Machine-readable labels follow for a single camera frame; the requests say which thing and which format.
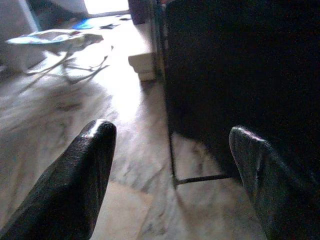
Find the bright light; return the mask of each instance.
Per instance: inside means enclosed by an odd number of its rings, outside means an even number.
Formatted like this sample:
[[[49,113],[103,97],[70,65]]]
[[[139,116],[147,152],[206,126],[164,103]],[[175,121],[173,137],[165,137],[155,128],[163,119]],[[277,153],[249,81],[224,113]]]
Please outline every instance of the bright light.
[[[104,14],[129,10],[128,0],[84,0],[89,14]]]

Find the dark furniture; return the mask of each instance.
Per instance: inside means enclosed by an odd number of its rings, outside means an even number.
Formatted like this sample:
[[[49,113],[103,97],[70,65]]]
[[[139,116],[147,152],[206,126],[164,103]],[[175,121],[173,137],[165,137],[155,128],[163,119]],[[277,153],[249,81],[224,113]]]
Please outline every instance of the dark furniture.
[[[258,128],[319,173],[319,11],[318,0],[169,2],[162,39],[169,133],[205,143],[236,176],[230,129]]]

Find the light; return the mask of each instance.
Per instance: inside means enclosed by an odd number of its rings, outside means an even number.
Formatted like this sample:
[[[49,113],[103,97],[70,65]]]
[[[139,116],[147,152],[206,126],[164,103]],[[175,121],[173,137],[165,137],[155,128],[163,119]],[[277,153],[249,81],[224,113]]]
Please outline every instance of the light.
[[[128,0],[84,0],[90,15],[129,10]]]

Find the black furniture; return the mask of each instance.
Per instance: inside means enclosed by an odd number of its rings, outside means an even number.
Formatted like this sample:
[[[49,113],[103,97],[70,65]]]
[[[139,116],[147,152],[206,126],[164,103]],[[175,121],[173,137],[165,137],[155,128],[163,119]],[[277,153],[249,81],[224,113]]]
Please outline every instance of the black furniture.
[[[319,11],[318,0],[168,3],[169,133],[205,143],[236,176],[230,129],[259,128],[319,172]]]

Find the marble floor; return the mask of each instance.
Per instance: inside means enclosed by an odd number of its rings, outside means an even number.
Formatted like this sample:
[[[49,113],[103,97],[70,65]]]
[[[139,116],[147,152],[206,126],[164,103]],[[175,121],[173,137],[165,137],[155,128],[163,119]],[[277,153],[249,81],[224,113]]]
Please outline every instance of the marble floor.
[[[17,74],[0,81],[0,228],[80,130],[89,121],[103,118],[117,127],[110,173],[113,189],[137,199],[128,205],[128,211],[140,219],[132,238],[266,239],[244,189],[235,180],[189,183],[174,190],[163,85],[140,82],[129,66],[128,55],[135,48],[133,32],[132,23],[126,22],[104,30],[105,41],[88,47],[86,59],[99,62],[108,45],[114,45],[109,66],[90,80],[70,84],[57,68],[42,77]],[[174,147],[180,177],[220,171],[201,143],[175,135]],[[104,223],[112,221],[115,227],[95,232],[92,239],[129,239],[118,232],[126,233],[128,228],[116,228],[121,216],[109,214],[119,208],[112,199],[116,199],[114,193],[107,210],[101,209],[97,226],[103,229]]]

